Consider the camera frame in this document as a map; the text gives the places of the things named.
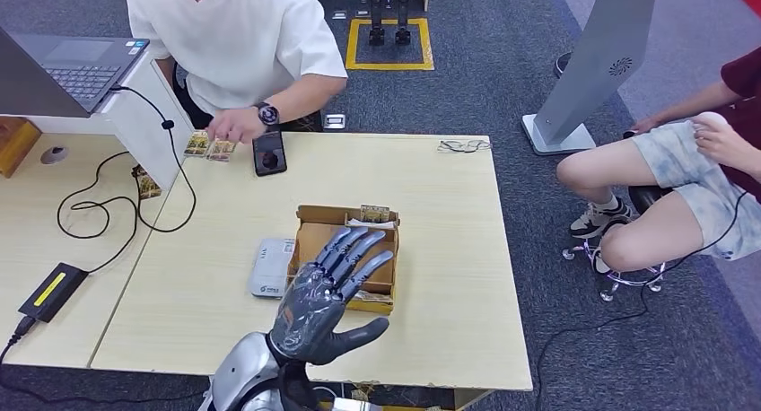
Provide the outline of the person's left hand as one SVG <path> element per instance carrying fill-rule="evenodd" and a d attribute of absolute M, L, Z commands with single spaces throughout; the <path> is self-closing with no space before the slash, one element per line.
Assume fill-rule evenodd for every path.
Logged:
<path fill-rule="evenodd" d="M 760 150 L 741 137 L 720 115 L 692 118 L 697 151 L 711 160 L 760 180 Z"/>
<path fill-rule="evenodd" d="M 206 128 L 210 140 L 251 144 L 264 135 L 267 127 L 253 108 L 218 110 Z"/>

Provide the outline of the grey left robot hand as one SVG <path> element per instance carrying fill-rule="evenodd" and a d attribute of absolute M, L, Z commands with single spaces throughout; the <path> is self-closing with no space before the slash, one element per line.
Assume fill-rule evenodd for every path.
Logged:
<path fill-rule="evenodd" d="M 362 285 L 394 258 L 391 250 L 384 250 L 357 266 L 385 235 L 367 227 L 342 227 L 317 257 L 299 268 L 267 333 L 267 345 L 278 363 L 325 365 L 385 333 L 389 321 L 383 317 L 342 333 L 334 331 Z"/>

